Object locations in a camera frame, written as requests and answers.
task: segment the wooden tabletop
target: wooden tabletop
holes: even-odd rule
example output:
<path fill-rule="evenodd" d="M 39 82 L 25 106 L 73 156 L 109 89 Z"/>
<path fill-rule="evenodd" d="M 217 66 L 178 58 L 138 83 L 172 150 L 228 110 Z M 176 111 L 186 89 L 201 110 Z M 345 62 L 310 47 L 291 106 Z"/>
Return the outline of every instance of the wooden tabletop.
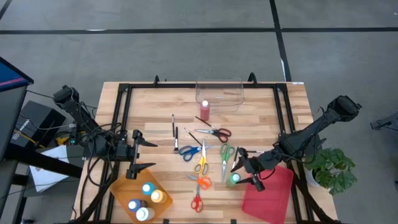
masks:
<path fill-rule="evenodd" d="M 101 99 L 99 101 L 96 121 L 98 124 L 111 123 L 114 105 L 116 101 L 119 82 L 104 83 Z M 303 129 L 313 121 L 310 105 L 307 99 L 304 84 L 287 83 L 289 99 L 297 130 Z M 287 115 L 284 109 L 283 95 L 280 93 L 282 109 L 286 130 L 289 130 Z M 119 119 L 123 113 L 123 106 L 120 109 Z M 194 129 L 207 129 L 208 126 L 194 118 L 199 116 L 198 104 L 195 101 L 194 88 L 140 88 L 133 89 L 129 116 L 127 120 L 127 131 L 129 140 L 132 131 L 139 129 L 145 139 L 158 147 L 140 147 L 141 153 L 138 162 L 155 162 L 156 165 L 149 168 L 154 177 L 171 195 L 174 203 L 161 216 L 154 220 L 155 223 L 162 223 L 168 218 L 171 223 L 230 223 L 231 219 L 237 219 L 238 223 L 264 223 L 263 220 L 254 218 L 242 212 L 245 185 L 237 185 L 233 189 L 225 187 L 221 181 L 221 157 L 219 150 L 220 141 L 210 134 L 202 134 L 193 131 Z M 190 203 L 196 194 L 196 183 L 187 176 L 193 173 L 193 167 L 200 159 L 200 154 L 195 154 L 190 162 L 184 162 L 178 154 L 173 154 L 174 138 L 172 134 L 171 115 L 175 116 L 175 125 L 178 126 L 179 146 L 192 145 L 197 143 L 183 130 L 187 128 L 198 139 L 206 139 L 207 145 L 216 145 L 213 149 L 207 150 L 207 159 L 210 164 L 209 177 L 213 181 L 213 187 L 201 191 L 201 198 L 204 209 L 197 213 L 190 208 Z M 244 89 L 244 103 L 237 111 L 225 111 L 211 114 L 208 121 L 215 127 L 231 130 L 232 136 L 228 143 L 232 146 L 244 147 L 247 150 L 270 150 L 272 143 L 276 142 L 280 133 L 277 112 L 275 108 L 274 94 L 268 88 L 247 88 Z M 233 158 L 229 159 L 227 170 L 231 170 Z M 122 162 L 119 175 L 123 175 L 128 168 L 128 162 Z M 93 169 L 91 176 L 94 181 L 99 182 L 103 163 L 100 161 Z M 85 162 L 81 181 L 75 200 L 75 209 L 79 211 L 80 192 L 83 181 L 86 177 L 87 162 Z M 244 169 L 238 171 L 243 178 L 248 176 Z M 308 186 L 308 189 L 319 206 L 333 219 L 337 219 L 335 205 L 332 196 L 323 188 Z M 98 188 L 87 182 L 83 197 L 83 207 L 86 208 L 93 197 L 97 194 Z M 300 207 L 303 219 L 306 219 L 303 197 L 298 191 Z M 105 195 L 101 211 L 101 218 L 105 218 L 106 205 L 109 192 Z M 290 196 L 285 223 L 295 223 L 294 208 Z M 131 223 L 131 220 L 121 205 L 115 200 L 112 223 Z"/>

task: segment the red bottle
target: red bottle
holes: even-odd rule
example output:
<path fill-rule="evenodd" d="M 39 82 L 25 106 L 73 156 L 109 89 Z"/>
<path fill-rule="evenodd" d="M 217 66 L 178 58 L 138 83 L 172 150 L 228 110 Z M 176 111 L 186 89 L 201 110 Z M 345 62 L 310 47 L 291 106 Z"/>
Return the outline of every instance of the red bottle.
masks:
<path fill-rule="evenodd" d="M 203 100 L 200 104 L 200 119 L 207 121 L 210 117 L 210 105 L 209 102 Z"/>

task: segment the monitor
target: monitor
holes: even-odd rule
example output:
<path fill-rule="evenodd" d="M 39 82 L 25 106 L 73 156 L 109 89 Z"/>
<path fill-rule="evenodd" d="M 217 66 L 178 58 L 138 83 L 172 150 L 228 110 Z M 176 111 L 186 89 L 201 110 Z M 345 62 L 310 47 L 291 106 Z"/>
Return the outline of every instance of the monitor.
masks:
<path fill-rule="evenodd" d="M 0 92 L 33 84 L 33 79 L 0 57 Z"/>

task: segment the white bottle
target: white bottle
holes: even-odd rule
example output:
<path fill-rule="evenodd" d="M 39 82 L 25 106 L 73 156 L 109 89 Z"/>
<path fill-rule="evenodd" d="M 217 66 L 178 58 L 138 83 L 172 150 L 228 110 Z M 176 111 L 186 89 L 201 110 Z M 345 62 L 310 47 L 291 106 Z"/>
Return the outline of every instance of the white bottle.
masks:
<path fill-rule="evenodd" d="M 154 216 L 155 216 L 155 210 L 153 208 L 142 207 L 136 212 L 136 218 L 140 222 L 151 220 L 154 218 Z"/>

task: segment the green plant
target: green plant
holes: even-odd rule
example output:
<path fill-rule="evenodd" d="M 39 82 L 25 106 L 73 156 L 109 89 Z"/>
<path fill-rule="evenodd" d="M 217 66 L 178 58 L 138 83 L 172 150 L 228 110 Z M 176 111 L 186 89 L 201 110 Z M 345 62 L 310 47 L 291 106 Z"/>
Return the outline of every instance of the green plant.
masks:
<path fill-rule="evenodd" d="M 312 156 L 305 158 L 311 161 Z M 322 149 L 315 156 L 315 160 L 305 164 L 305 168 L 313 170 L 315 180 L 329 193 L 335 195 L 350 188 L 357 178 L 351 172 L 354 162 L 347 158 L 341 149 Z"/>

